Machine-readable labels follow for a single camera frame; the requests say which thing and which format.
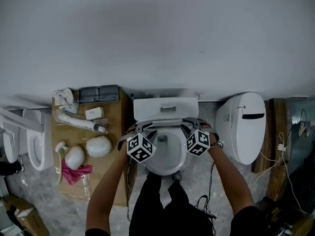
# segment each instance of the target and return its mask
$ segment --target pink towel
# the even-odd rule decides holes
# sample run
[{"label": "pink towel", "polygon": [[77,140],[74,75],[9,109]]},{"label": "pink towel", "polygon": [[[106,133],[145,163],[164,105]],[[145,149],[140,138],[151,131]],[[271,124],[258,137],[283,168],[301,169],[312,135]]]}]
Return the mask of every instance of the pink towel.
[{"label": "pink towel", "polygon": [[81,166],[79,169],[74,171],[70,169],[65,163],[65,161],[63,160],[61,162],[61,166],[62,166],[62,175],[65,179],[67,179],[70,185],[75,184],[81,178],[81,176],[87,175],[92,172],[91,165]]}]

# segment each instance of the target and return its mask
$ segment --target gray floor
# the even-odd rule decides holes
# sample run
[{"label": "gray floor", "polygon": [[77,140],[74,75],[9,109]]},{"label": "gray floor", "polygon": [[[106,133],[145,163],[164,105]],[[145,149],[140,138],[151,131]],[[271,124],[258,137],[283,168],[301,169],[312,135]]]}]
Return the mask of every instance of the gray floor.
[{"label": "gray floor", "polygon": [[[199,117],[214,126],[214,117],[219,106],[219,103],[200,103]],[[203,157],[205,160],[212,160],[209,154]],[[7,178],[11,192],[25,198],[35,205],[51,235],[84,235],[88,202],[61,195],[58,192],[54,185],[56,180],[54,167],[38,172],[32,167],[27,154],[23,155],[23,160],[25,171]],[[234,160],[232,160],[232,162],[242,173],[249,185],[254,183],[256,178],[260,176],[260,174],[255,175],[251,173],[250,165],[241,165]],[[187,155],[186,162],[181,170],[183,174],[182,186],[186,190],[190,202],[194,205],[199,197],[208,194],[210,167],[210,163],[204,162],[197,157]],[[143,166],[139,166],[135,187],[130,198],[130,215],[132,215],[134,205],[145,178],[146,171]],[[264,197],[268,180],[269,172],[262,176],[257,183],[251,187],[255,202]],[[160,196],[164,206],[170,202],[170,196],[167,192],[170,185],[171,178],[163,178]],[[210,210],[217,216],[214,222],[215,229],[217,230],[224,222],[226,216],[231,212],[231,207],[224,193],[216,168],[214,168],[213,171]],[[113,207],[110,216],[111,233],[113,236],[128,235],[129,222],[126,218],[126,212],[126,208]],[[232,217],[232,213],[228,215],[226,222],[217,232],[218,236],[229,235]]]}]

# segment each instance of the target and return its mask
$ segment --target white sponge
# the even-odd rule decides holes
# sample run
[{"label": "white sponge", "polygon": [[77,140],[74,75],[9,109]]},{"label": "white sponge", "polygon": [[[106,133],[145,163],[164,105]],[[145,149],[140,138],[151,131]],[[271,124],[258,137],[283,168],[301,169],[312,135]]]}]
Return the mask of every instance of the white sponge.
[{"label": "white sponge", "polygon": [[84,151],[80,146],[74,146],[70,149],[64,159],[67,166],[72,170],[77,170],[84,162]]},{"label": "white sponge", "polygon": [[101,157],[112,150],[112,144],[105,136],[99,136],[89,139],[86,148],[90,156]]}]

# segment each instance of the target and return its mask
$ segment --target white toilet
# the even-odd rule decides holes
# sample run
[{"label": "white toilet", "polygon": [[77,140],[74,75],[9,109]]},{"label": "white toilet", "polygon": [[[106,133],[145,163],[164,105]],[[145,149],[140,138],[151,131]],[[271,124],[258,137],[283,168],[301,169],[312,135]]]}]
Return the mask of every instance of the white toilet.
[{"label": "white toilet", "polygon": [[243,164],[251,164],[259,155],[266,129],[266,109],[254,92],[230,98],[216,114],[215,129],[223,150]]},{"label": "white toilet", "polygon": [[23,117],[0,109],[0,126],[5,129],[3,144],[10,163],[28,153],[31,164],[42,171],[54,164],[51,145],[51,115],[39,110],[23,110]]},{"label": "white toilet", "polygon": [[144,162],[149,171],[171,175],[183,166],[186,153],[186,138],[180,128],[183,118],[197,118],[196,98],[136,99],[133,102],[134,118],[138,122],[151,121],[147,132],[157,130],[153,144],[157,147],[152,158]]}]

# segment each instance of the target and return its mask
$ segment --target white cloth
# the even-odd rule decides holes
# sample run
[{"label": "white cloth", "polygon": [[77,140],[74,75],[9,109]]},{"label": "white cloth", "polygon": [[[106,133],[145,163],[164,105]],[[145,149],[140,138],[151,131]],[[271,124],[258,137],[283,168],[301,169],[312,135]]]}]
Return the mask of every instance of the white cloth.
[{"label": "white cloth", "polygon": [[70,88],[54,91],[55,106],[73,105],[73,94]]}]

